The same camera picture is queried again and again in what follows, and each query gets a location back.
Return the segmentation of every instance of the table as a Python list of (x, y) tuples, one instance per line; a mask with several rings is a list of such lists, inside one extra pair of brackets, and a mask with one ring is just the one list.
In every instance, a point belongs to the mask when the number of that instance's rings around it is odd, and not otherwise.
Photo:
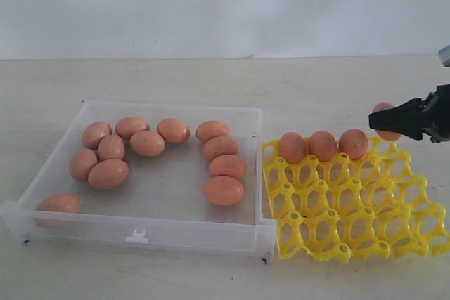
[[(286, 131), (368, 130), (380, 101), (449, 82), (437, 56), (0, 62), (0, 202), (17, 200), (85, 100), (260, 107), (264, 141)], [(403, 138), (429, 196), (450, 206), (450, 144)], [(0, 222), (0, 299), (447, 299), (450, 253), (317, 263), (21, 245)]]

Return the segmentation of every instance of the egg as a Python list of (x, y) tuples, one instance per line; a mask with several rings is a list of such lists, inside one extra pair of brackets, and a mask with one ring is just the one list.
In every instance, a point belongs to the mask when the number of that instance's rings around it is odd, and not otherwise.
[(117, 135), (108, 135), (100, 141), (97, 149), (98, 158), (100, 161), (106, 159), (124, 159), (125, 144), (124, 141)]
[(169, 143), (184, 143), (191, 136), (188, 125), (180, 119), (164, 119), (157, 126), (157, 132)]
[(360, 129), (349, 129), (339, 139), (339, 151), (350, 159), (360, 159), (368, 152), (368, 138)]
[(206, 121), (197, 128), (195, 135), (200, 142), (206, 143), (215, 137), (230, 136), (230, 129), (222, 121)]
[(319, 161), (327, 162), (338, 153), (338, 143), (333, 135), (325, 130), (319, 130), (309, 139), (309, 152)]
[(214, 158), (208, 166), (211, 176), (230, 176), (241, 179), (247, 173), (247, 163), (236, 155), (222, 155)]
[[(59, 193), (47, 197), (36, 206), (35, 210), (78, 214), (82, 208), (81, 205), (82, 204), (77, 195), (74, 195), (73, 193)], [(67, 223), (68, 221), (60, 219), (35, 218), (34, 222), (37, 225), (42, 226), (43, 228), (54, 228), (56, 226)]]
[(142, 156), (158, 156), (166, 148), (166, 143), (160, 134), (143, 130), (135, 133), (129, 140), (131, 148)]
[(307, 156), (307, 143), (298, 133), (285, 133), (278, 142), (278, 154), (288, 163), (300, 163)]
[(82, 140), (86, 148), (95, 150), (103, 137), (110, 135), (111, 126), (104, 121), (97, 121), (90, 124), (83, 133)]
[(214, 137), (203, 146), (203, 155), (208, 160), (222, 155), (236, 155), (239, 151), (239, 144), (229, 136)]
[(115, 125), (115, 132), (124, 140), (129, 140), (135, 133), (142, 130), (150, 130), (150, 125), (137, 116), (125, 117)]
[(128, 177), (128, 164), (120, 159), (107, 159), (98, 163), (88, 176), (89, 185), (96, 190), (109, 190)]
[(244, 197), (244, 192), (242, 183), (229, 176), (215, 176), (203, 187), (206, 199), (223, 207), (238, 203)]
[[(386, 109), (391, 109), (394, 108), (395, 106), (391, 103), (388, 102), (381, 102), (378, 103), (374, 108), (372, 112), (380, 112), (382, 110), (386, 110)], [(401, 134), (400, 133), (393, 133), (391, 131), (383, 131), (383, 130), (375, 130), (377, 132), (377, 134), (385, 139), (386, 141), (389, 142), (394, 142), (397, 141), (400, 137)]]
[(70, 161), (69, 172), (76, 181), (87, 181), (89, 172), (98, 163), (96, 153), (91, 149), (81, 149), (77, 151)]

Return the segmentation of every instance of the clear plastic container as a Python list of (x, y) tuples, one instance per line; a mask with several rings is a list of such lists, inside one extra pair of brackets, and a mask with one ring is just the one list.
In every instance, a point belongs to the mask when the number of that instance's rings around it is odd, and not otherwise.
[[(116, 189), (97, 191), (69, 175), (69, 162), (82, 148), (82, 133), (103, 120), (114, 126), (126, 116), (148, 120), (153, 130), (166, 117), (184, 120), (193, 134), (183, 145), (169, 146), (155, 158), (127, 151), (127, 180)], [(239, 155), (248, 164), (245, 196), (232, 207), (216, 207), (203, 196), (209, 179), (198, 125), (209, 119), (228, 124), (240, 143)], [(173, 248), (197, 252), (257, 256), (271, 261), (276, 220), (262, 215), (262, 111), (247, 108), (88, 102), (56, 146), (24, 195), (6, 201), (0, 216), (22, 242), (81, 240), (124, 247)], [(80, 214), (34, 211), (55, 193), (76, 193)], [(64, 226), (42, 228), (34, 218), (71, 220)]]

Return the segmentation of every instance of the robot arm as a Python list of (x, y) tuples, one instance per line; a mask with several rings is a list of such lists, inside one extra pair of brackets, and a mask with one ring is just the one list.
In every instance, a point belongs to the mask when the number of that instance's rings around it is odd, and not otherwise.
[[(450, 45), (439, 51), (445, 67), (450, 67)], [(422, 140), (429, 135), (433, 143), (450, 141), (450, 84), (438, 86), (425, 100), (414, 98), (392, 109), (368, 116), (371, 129), (392, 131)]]

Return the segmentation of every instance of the yellow egg tray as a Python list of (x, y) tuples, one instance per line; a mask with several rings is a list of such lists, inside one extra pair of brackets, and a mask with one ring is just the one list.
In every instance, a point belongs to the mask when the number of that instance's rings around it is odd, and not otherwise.
[(369, 143), (369, 153), (359, 160), (340, 153), (320, 162), (307, 155), (299, 164), (278, 156), (278, 140), (263, 145), (282, 259), (301, 249), (317, 261), (343, 263), (373, 254), (387, 259), (450, 250), (445, 207), (428, 198), (427, 178), (412, 172), (411, 153), (381, 138)]

